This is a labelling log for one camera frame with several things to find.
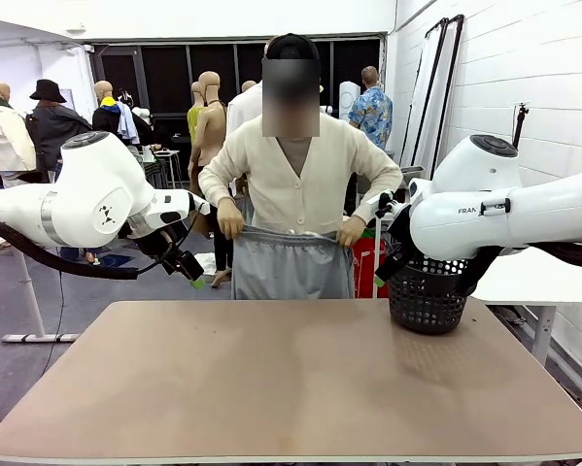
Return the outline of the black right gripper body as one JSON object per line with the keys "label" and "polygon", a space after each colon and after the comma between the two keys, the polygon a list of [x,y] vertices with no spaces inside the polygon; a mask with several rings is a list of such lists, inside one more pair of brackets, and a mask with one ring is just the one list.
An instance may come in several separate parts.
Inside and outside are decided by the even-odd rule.
{"label": "black right gripper body", "polygon": [[388,229],[392,240],[391,257],[399,265],[406,265],[415,254],[415,245],[410,233],[409,211],[409,206],[403,208]]}

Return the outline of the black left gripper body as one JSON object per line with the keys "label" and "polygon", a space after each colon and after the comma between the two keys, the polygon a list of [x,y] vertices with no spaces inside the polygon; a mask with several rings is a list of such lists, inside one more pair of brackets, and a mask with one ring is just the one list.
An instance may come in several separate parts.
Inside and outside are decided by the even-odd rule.
{"label": "black left gripper body", "polygon": [[150,257],[158,264],[165,264],[177,250],[180,242],[180,225],[174,224],[133,240],[140,252]]}

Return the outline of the person's right hand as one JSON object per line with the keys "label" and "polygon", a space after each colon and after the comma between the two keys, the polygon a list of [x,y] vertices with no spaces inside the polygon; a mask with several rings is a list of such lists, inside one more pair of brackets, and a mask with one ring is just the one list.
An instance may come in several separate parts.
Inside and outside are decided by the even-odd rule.
{"label": "person's right hand", "polygon": [[217,219],[221,232],[227,239],[236,239],[243,231],[245,220],[230,197],[224,197],[217,205]]}

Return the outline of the person's left hand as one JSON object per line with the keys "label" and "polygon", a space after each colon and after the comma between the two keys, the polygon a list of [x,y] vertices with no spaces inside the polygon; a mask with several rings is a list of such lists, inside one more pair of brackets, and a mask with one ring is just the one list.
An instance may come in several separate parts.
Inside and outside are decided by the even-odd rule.
{"label": "person's left hand", "polygon": [[349,216],[337,231],[336,241],[341,248],[351,248],[362,236],[366,222],[359,216]]}

